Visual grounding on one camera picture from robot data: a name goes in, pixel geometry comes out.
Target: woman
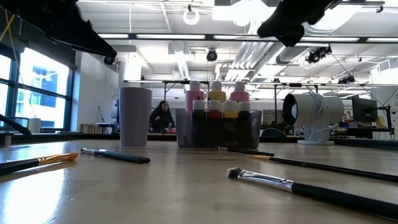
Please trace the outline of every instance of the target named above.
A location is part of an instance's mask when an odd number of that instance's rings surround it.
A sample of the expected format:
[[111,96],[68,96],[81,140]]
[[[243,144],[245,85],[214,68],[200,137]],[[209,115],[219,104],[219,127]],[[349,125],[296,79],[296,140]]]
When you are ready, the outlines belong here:
[[150,114],[149,124],[153,132],[164,132],[164,129],[169,128],[169,124],[172,124],[172,127],[175,128],[169,104],[166,101],[161,101]]

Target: white fan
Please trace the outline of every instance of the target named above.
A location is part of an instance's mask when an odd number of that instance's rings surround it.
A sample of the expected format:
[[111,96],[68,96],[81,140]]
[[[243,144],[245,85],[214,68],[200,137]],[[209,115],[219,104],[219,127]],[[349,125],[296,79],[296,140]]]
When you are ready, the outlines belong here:
[[299,144],[334,145],[329,141],[330,129],[343,119],[343,101],[318,93],[288,94],[284,100],[284,121],[295,128],[304,127],[305,140]]

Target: table surface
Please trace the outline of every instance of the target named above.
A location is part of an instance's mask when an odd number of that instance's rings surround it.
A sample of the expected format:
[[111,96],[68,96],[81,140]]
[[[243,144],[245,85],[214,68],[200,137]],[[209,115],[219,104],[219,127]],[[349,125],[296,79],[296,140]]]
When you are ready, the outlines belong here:
[[[118,149],[118,141],[79,140],[0,149],[0,161]],[[397,153],[344,146],[264,143],[278,157],[398,174]],[[148,142],[124,150],[151,158],[133,164],[82,154],[75,162],[0,177],[0,223],[392,223],[281,190],[227,179],[240,167],[305,184],[398,203],[397,185],[352,175],[248,159],[213,149]]]

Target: computer monitor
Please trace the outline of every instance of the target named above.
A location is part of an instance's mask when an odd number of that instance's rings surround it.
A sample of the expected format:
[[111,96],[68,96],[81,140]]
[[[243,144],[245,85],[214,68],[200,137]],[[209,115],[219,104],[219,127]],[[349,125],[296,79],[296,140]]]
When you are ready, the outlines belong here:
[[360,122],[377,122],[377,101],[352,97],[353,119]]
[[113,101],[111,118],[116,118],[116,122],[119,122],[119,100]]

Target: window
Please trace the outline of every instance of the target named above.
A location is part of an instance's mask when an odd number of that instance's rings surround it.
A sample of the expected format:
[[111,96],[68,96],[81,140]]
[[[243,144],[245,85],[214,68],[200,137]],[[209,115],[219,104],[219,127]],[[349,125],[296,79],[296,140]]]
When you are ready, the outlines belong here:
[[0,114],[6,114],[8,86],[0,84]]
[[19,72],[12,58],[0,55],[0,113],[40,118],[47,130],[69,130],[72,74],[67,66],[28,48],[21,54]]
[[65,114],[64,98],[23,89],[18,90],[18,94],[20,93],[27,100],[23,103],[17,103],[17,117],[40,118],[43,128],[63,128]]
[[11,70],[11,59],[0,55],[0,78],[9,80]]
[[20,73],[21,84],[61,95],[67,94],[69,68],[34,50],[26,48],[21,54]]

